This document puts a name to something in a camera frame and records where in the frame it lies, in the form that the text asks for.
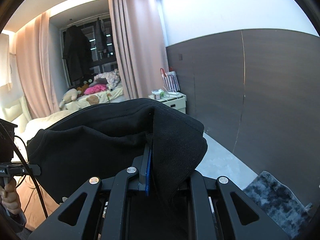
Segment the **floor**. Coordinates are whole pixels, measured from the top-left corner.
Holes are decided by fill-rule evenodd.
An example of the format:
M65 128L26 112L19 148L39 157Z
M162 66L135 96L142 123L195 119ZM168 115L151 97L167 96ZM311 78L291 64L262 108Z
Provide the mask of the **floor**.
M214 179L226 176L240 189L246 188L257 174L209 135L204 133L203 137L207 140L208 150L196 170Z

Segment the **dark wall panel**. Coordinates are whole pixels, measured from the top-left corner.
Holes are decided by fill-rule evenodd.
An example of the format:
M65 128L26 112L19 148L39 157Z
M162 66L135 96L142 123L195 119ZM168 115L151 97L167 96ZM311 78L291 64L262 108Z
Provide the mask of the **dark wall panel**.
M308 204L320 199L320 38L243 30L245 100L234 154Z
M192 64L192 40L167 47L167 57L170 67L177 73L181 92L187 96L187 114L196 118L195 83Z
M244 56L240 31L193 39L197 119L205 132L232 152L244 92Z

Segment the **cream headboard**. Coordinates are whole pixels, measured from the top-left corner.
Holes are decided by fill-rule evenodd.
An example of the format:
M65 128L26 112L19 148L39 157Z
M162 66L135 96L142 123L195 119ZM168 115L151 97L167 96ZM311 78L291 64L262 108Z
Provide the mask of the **cream headboard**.
M15 133L23 133L27 123L31 120L26 98L22 96L5 107L1 107L0 118L18 125L14 129Z

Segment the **metal screw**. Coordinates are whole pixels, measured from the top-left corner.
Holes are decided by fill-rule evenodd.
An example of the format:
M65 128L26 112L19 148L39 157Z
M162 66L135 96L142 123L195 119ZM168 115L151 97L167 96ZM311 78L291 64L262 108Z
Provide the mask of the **metal screw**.
M227 184L229 182L229 180L226 177L220 177L219 178L219 182L222 183L222 184Z
M92 177L89 179L90 184L97 184L99 182L99 178L97 177Z
M135 167L129 167L127 168L127 173L135 173L137 169Z

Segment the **triangular cutout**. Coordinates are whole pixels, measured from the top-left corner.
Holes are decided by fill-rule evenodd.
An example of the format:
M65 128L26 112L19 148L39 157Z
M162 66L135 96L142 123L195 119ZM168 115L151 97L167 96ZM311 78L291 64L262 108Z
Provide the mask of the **triangular cutout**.
M230 195L243 226L259 220L259 216L237 195L237 193L231 192Z
M75 226L86 198L87 193L82 193L63 211L63 213L60 214L58 220L68 225Z

